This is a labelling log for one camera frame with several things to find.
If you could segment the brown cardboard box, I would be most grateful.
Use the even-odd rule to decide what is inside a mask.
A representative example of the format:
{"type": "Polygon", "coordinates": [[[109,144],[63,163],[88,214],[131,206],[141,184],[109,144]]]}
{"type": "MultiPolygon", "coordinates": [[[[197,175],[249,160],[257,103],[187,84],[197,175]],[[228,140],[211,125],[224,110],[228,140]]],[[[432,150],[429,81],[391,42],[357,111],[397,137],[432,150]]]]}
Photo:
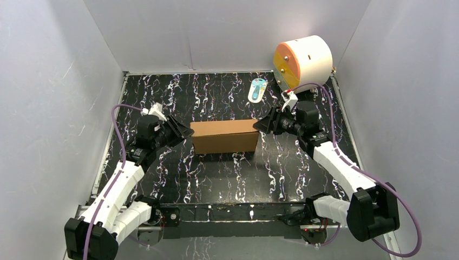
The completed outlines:
{"type": "Polygon", "coordinates": [[[259,131],[256,119],[191,122],[196,154],[254,152],[259,131]]]}

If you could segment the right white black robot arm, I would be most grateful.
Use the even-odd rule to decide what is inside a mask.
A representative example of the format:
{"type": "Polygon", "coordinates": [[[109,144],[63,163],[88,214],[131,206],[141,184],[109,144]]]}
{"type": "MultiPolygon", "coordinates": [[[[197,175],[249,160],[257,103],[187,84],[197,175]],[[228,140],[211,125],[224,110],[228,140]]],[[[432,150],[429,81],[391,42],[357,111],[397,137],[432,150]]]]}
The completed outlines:
{"type": "Polygon", "coordinates": [[[350,198],[345,201],[320,193],[306,198],[304,209],[296,214],[311,224],[333,220],[348,227],[360,242],[399,229],[397,198],[389,191],[392,186],[359,173],[357,165],[320,128],[319,111],[312,102],[299,102],[295,111],[272,107],[253,127],[266,134],[295,135],[300,148],[324,167],[350,198]]]}

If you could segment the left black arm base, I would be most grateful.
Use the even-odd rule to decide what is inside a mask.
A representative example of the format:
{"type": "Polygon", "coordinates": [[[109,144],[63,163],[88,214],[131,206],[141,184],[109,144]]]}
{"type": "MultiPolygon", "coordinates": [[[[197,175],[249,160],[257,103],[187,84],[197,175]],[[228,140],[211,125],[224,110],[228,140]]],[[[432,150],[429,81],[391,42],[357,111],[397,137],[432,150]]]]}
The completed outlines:
{"type": "Polygon", "coordinates": [[[179,226],[180,209],[177,207],[162,207],[161,205],[148,205],[145,202],[134,202],[126,210],[129,215],[131,229],[127,239],[152,249],[162,240],[166,228],[179,226]]]}

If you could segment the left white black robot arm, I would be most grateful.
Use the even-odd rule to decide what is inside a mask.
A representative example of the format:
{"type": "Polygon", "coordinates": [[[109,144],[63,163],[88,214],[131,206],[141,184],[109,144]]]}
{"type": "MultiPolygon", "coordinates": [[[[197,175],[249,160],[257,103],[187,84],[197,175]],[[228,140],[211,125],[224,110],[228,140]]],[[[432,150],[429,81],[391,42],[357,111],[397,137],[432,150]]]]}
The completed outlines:
{"type": "Polygon", "coordinates": [[[157,152],[175,147],[193,133],[171,115],[164,120],[156,115],[139,119],[136,134],[122,144],[122,157],[101,193],[64,226],[70,259],[114,259],[119,245],[140,225],[161,222],[163,214],[156,199],[140,195],[126,209],[122,207],[157,159],[157,152]]]}

